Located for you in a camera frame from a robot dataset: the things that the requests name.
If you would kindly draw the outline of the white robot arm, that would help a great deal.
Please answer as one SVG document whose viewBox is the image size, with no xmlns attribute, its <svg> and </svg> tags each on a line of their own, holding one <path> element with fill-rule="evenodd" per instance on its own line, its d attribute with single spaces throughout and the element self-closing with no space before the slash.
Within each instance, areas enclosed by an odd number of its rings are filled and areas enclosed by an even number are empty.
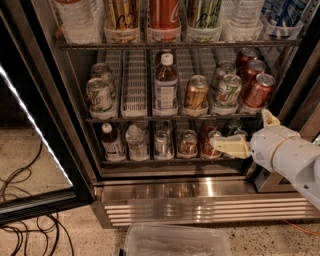
<svg viewBox="0 0 320 256">
<path fill-rule="evenodd" d="M 250 141 L 243 135 L 213 137 L 211 146 L 230 156 L 253 161 L 286 178 L 296 191 L 320 209 L 320 146 L 280 124 L 267 109 L 262 110 L 263 128 Z"/>
</svg>

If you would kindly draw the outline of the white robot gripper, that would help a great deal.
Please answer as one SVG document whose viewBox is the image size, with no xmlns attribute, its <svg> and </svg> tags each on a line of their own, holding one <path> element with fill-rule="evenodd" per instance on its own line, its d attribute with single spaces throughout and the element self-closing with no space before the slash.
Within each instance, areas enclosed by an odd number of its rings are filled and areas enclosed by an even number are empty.
<svg viewBox="0 0 320 256">
<path fill-rule="evenodd" d="M 320 146 L 279 126 L 279 119 L 268 109 L 261 114 L 264 128 L 252 135 L 250 143 L 244 135 L 233 135 L 213 137 L 210 144 L 235 158 L 252 156 L 258 165 L 286 178 L 307 200 L 320 200 Z"/>
</svg>

